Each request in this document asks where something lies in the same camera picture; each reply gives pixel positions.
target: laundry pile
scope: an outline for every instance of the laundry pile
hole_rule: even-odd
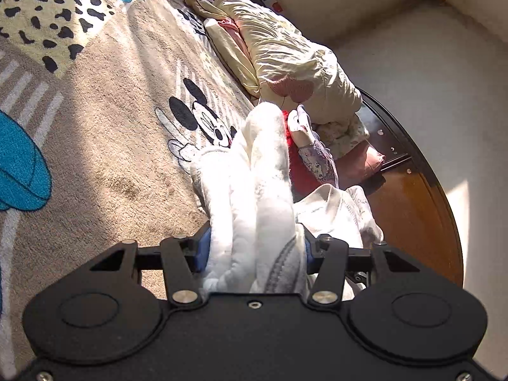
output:
[[[327,47],[306,39],[286,18],[250,0],[185,0],[198,15],[217,51],[244,88],[257,101],[270,101],[282,110],[300,104],[316,132],[339,159],[369,133],[355,112],[362,96]],[[217,27],[231,19],[248,48]]]
[[[308,119],[303,108],[291,113],[299,122],[294,131],[299,142]],[[192,184],[211,225],[210,255],[200,277],[204,291],[305,296],[312,277],[306,274],[302,225],[315,236],[330,234],[350,247],[382,241],[362,188],[338,189],[332,160],[325,159],[322,170],[335,173],[333,183],[293,204],[286,139],[283,113],[265,102],[249,113],[230,149],[210,146],[192,161]],[[311,150],[312,155],[319,147]],[[356,289],[346,282],[343,299],[351,299]]]

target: black metal bracket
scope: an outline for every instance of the black metal bracket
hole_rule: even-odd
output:
[[[306,231],[308,298],[297,294],[209,294],[209,225],[192,237],[138,248],[125,240],[34,297],[23,326],[40,371],[58,379],[494,380],[472,361],[487,315],[471,294],[389,245],[349,248]],[[167,301],[138,284],[162,269]],[[346,276],[367,289],[342,302]]]

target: sunlight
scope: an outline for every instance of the sunlight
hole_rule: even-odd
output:
[[[469,185],[463,180],[452,190],[446,192],[462,245],[464,276],[466,275],[467,248],[469,245]]]

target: red cloth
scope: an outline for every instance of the red cloth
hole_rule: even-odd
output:
[[[309,172],[298,154],[298,147],[293,142],[293,138],[288,129],[288,115],[289,112],[283,110],[286,142],[288,143],[289,151],[289,176],[293,188],[302,196],[307,196],[321,186],[321,183],[318,182],[314,174]]]

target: mickey mouse print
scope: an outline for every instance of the mickey mouse print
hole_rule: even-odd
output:
[[[195,82],[184,78],[183,83],[192,97],[191,99],[186,95],[190,99],[187,102],[189,104],[178,97],[171,96],[168,105],[174,119],[160,108],[156,108],[155,112],[162,126],[170,135],[169,151],[176,158],[180,167],[190,175],[192,158],[202,146],[206,146],[201,145],[202,136],[206,140],[205,143],[229,148],[237,130],[233,125],[228,127],[224,120],[217,115],[209,104],[208,98]]]

